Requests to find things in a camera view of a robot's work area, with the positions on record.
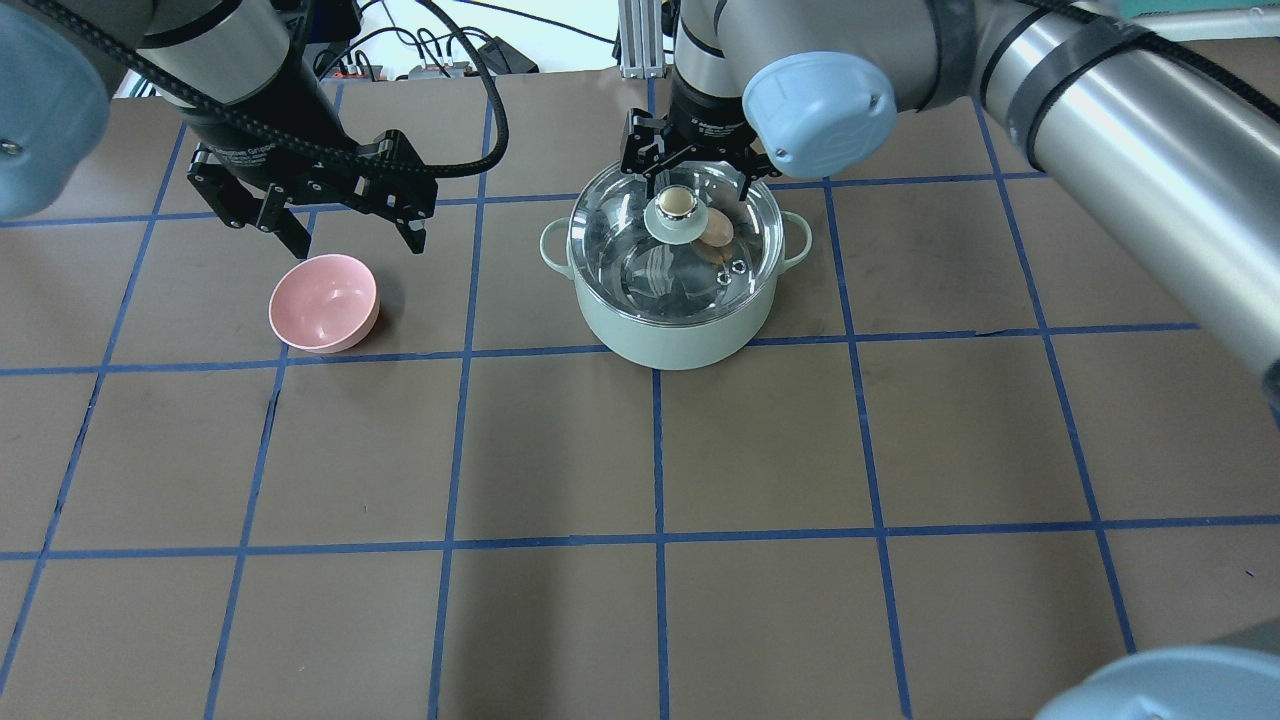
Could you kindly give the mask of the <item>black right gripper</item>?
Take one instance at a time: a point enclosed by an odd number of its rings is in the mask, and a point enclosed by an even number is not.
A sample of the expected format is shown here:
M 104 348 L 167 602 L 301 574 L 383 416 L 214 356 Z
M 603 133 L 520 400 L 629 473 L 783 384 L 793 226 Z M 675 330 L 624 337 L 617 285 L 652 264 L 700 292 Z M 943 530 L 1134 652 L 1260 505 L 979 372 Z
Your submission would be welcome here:
M 741 97 L 705 94 L 676 76 L 664 118 L 639 108 L 628 113 L 620 169 L 643 177 L 644 197 L 650 202 L 662 172 L 690 161 L 722 161 L 741 174 L 739 201 L 746 202 L 758 181 L 782 176 L 764 152 L 753 147 L 756 140 Z

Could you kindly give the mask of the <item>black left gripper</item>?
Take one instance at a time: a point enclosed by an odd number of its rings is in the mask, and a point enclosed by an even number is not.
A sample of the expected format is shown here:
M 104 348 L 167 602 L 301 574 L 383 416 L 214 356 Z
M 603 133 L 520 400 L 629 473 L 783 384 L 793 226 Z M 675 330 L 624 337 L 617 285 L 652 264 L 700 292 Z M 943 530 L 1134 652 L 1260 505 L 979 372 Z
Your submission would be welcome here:
M 390 222 L 412 254 L 425 252 L 426 219 L 438 200 L 435 176 L 360 170 L 307 158 L 195 108 L 187 109 L 186 122 L 198 140 L 187 179 L 225 225 L 274 234 L 294 259 L 305 260 L 312 237 L 291 208 L 339 204 Z

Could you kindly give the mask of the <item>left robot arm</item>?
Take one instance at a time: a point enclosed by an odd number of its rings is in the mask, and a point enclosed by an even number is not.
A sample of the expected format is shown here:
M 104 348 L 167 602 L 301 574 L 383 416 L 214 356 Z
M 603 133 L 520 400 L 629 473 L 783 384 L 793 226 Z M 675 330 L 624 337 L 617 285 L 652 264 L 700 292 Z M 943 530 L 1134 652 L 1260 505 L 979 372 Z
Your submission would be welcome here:
M 155 85 L 198 143 L 187 181 L 230 228 L 306 258 L 301 206 L 392 223 L 425 250 L 442 170 L 397 129 L 360 143 L 310 68 L 314 4 L 292 29 L 273 1 L 5 1 L 3 218 L 54 205 L 104 138 L 129 72 Z

